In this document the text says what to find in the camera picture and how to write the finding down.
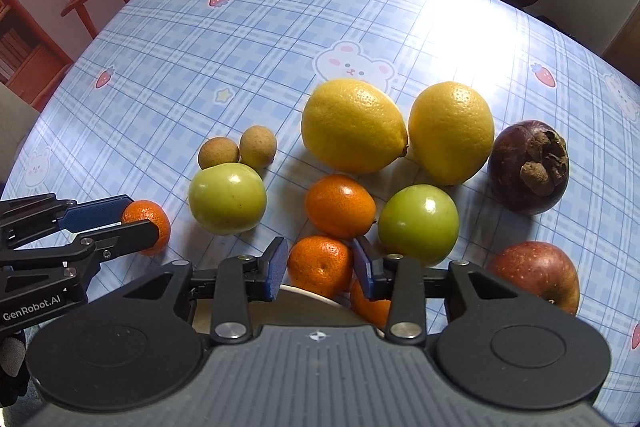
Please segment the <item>left gloved hand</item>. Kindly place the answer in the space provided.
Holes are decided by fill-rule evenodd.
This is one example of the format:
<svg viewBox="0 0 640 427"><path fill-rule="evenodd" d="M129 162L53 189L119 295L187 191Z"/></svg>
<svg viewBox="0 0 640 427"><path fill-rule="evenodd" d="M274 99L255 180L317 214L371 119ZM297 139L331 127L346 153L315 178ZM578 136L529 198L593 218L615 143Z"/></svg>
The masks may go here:
<svg viewBox="0 0 640 427"><path fill-rule="evenodd" d="M2 407L13 405L28 387L26 367L26 336L23 331L1 339L0 402Z"/></svg>

